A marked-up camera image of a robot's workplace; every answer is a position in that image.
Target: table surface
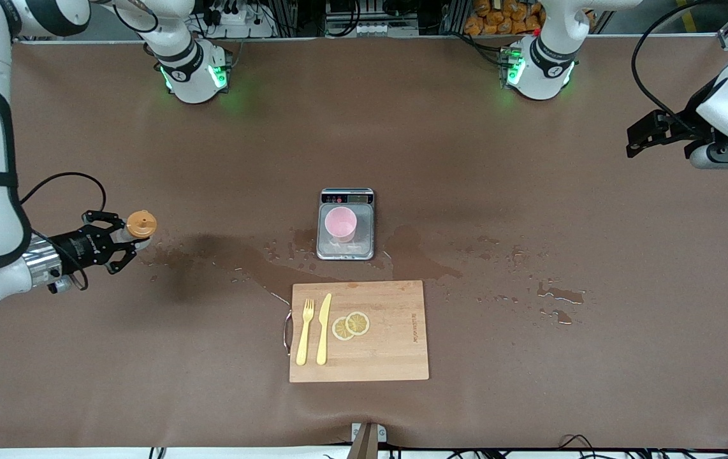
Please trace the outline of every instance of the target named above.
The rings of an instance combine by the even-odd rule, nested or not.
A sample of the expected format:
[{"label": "table surface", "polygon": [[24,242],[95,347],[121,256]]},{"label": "table surface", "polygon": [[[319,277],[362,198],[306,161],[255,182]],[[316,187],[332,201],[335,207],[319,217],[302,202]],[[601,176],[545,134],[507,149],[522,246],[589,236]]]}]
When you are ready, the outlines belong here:
[{"label": "table surface", "polygon": [[[84,171],[160,229],[88,291],[0,302],[0,447],[324,444],[355,421],[411,447],[728,447],[728,171],[625,157],[653,110],[634,44],[588,40],[535,102],[454,39],[248,43],[195,106],[140,45],[16,46],[22,190]],[[655,38],[641,69],[681,108],[727,59]],[[338,186],[377,193],[370,262],[310,252]],[[67,178],[26,210],[54,235],[98,203]],[[425,282],[430,379],[289,384],[276,296],[385,279]]]}]

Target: orange lid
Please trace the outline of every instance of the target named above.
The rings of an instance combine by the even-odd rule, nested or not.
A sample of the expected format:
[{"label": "orange lid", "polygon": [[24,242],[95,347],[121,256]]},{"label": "orange lid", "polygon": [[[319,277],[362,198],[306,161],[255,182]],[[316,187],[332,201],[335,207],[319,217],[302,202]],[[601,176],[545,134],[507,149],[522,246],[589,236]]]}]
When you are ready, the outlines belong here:
[{"label": "orange lid", "polygon": [[157,230],[157,219],[148,211],[137,211],[127,218],[126,229],[136,238],[148,238]]}]

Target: silver metal cylinder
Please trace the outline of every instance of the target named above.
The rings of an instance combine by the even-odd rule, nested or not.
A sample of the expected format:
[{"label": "silver metal cylinder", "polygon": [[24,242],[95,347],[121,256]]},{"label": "silver metal cylinder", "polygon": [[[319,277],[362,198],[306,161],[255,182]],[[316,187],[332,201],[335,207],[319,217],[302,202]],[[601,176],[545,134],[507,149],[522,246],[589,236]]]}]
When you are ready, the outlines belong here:
[{"label": "silver metal cylinder", "polygon": [[29,247],[21,258],[27,263],[29,275],[33,278],[33,287],[52,284],[61,278],[61,258],[55,247],[40,236],[32,235]]}]

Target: gold fork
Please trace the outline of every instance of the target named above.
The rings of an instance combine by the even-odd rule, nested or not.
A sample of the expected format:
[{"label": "gold fork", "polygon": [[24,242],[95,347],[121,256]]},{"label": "gold fork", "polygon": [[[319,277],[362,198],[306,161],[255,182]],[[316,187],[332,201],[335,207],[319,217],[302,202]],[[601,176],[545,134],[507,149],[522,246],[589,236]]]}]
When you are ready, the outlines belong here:
[{"label": "gold fork", "polygon": [[314,301],[306,299],[305,310],[302,311],[302,319],[305,323],[302,325],[302,336],[299,338],[299,351],[296,352],[296,365],[303,365],[308,361],[308,331],[313,314]]}]

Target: gold knife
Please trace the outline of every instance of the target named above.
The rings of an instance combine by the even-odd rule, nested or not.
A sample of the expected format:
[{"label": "gold knife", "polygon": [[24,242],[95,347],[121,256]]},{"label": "gold knife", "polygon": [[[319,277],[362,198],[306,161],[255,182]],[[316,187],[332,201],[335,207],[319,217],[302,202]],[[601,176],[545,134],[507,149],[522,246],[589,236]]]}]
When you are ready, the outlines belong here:
[{"label": "gold knife", "polygon": [[318,337],[318,353],[316,354],[316,363],[324,365],[327,363],[327,317],[330,315],[330,299],[331,294],[324,297],[321,303],[321,310],[318,312],[318,321],[321,323],[321,334]]}]

